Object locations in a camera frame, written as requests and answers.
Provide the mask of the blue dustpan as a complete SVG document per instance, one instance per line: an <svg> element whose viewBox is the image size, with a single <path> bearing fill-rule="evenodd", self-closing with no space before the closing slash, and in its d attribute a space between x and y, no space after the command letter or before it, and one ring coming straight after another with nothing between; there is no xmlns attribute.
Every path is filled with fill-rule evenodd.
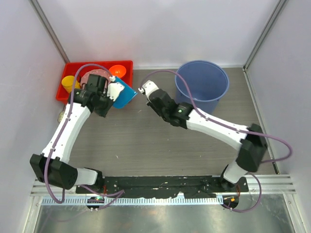
<svg viewBox="0 0 311 233"><path fill-rule="evenodd" d="M121 109L137 95L137 92L119 77L116 77L116 82L121 83L124 86L124 89L121 91L118 98L114 102L113 107Z"/></svg>

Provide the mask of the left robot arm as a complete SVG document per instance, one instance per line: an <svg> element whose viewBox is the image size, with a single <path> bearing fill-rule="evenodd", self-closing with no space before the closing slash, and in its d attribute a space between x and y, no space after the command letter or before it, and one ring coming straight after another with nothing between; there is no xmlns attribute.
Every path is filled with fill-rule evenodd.
<svg viewBox="0 0 311 233"><path fill-rule="evenodd" d="M39 182L65 190L75 185L86 185L92 193L103 189L101 172L69 165L76 138L91 113L105 117L119 97L123 85L115 76L108 79L91 74L83 89L74 89L68 99L64 116L48 145L40 155L33 154L30 165Z"/></svg>

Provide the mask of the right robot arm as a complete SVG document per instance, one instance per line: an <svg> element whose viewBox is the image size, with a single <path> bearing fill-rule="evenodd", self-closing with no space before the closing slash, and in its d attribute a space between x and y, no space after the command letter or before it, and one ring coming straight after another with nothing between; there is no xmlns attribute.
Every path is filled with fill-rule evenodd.
<svg viewBox="0 0 311 233"><path fill-rule="evenodd" d="M232 191L241 177L248 172L257 172L267 151L267 142L260 135L259 125L235 125L201 110L196 111L192 104L175 103L167 92L158 88L147 91L146 97L147 105L165 122L212 136L237 150L237 157L221 174L219 185L222 190Z"/></svg>

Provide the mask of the blue plastic bucket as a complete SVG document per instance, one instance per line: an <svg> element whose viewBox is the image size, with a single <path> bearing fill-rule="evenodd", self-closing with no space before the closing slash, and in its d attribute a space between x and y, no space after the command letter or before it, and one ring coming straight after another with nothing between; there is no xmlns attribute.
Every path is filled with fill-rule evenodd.
<svg viewBox="0 0 311 233"><path fill-rule="evenodd" d="M177 73L187 83L195 105L208 114L212 114L229 89L229 77L226 72L209 61L187 62Z"/></svg>

